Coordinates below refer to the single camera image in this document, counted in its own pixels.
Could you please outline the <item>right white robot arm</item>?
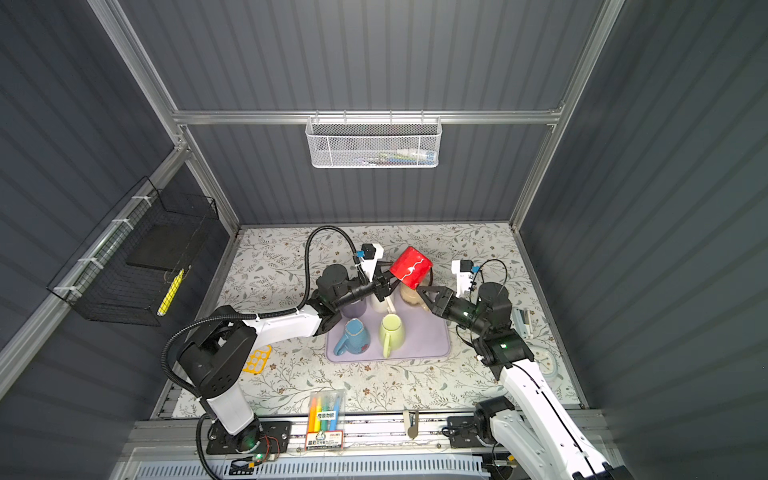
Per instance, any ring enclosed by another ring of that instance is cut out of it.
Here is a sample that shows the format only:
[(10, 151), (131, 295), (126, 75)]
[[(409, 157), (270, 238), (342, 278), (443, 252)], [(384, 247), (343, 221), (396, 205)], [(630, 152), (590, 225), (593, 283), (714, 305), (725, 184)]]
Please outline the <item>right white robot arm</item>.
[(586, 438), (546, 382), (528, 344), (515, 329), (521, 317), (507, 289), (479, 287), (475, 303), (452, 289), (420, 286), (417, 292), (436, 316), (476, 335), (471, 346), (505, 393), (476, 404), (477, 436), (511, 453), (531, 479), (630, 479)]

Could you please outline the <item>light green mug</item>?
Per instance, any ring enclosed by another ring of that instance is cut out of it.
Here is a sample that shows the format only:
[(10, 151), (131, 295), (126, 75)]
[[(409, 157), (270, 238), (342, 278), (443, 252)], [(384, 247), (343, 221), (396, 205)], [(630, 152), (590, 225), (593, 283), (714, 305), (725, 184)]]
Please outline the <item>light green mug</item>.
[(405, 326), (397, 314), (387, 314), (380, 323), (379, 340), (385, 359), (400, 349), (405, 342)]

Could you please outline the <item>red mug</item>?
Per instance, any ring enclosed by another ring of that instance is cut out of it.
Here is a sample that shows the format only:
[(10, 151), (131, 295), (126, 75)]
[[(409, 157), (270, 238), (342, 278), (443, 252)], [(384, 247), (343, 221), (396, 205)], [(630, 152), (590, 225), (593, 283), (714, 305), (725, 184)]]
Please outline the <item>red mug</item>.
[(389, 272), (406, 287), (416, 290), (429, 275), (432, 261), (416, 248), (409, 246), (393, 262)]

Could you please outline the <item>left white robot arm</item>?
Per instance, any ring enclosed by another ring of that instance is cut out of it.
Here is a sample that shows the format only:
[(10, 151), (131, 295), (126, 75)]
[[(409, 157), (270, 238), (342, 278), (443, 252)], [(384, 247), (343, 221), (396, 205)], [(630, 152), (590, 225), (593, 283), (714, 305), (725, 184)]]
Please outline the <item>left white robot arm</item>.
[(324, 335), (342, 320), (344, 308), (371, 295), (383, 300), (399, 283), (393, 273), (380, 268), (371, 278), (362, 271), (351, 278), (346, 267), (334, 264), (325, 268), (298, 308), (244, 314), (221, 307), (192, 325), (194, 332), (176, 356), (190, 380), (185, 388), (228, 436), (256, 432), (259, 421), (238, 385), (251, 352), (284, 340)]

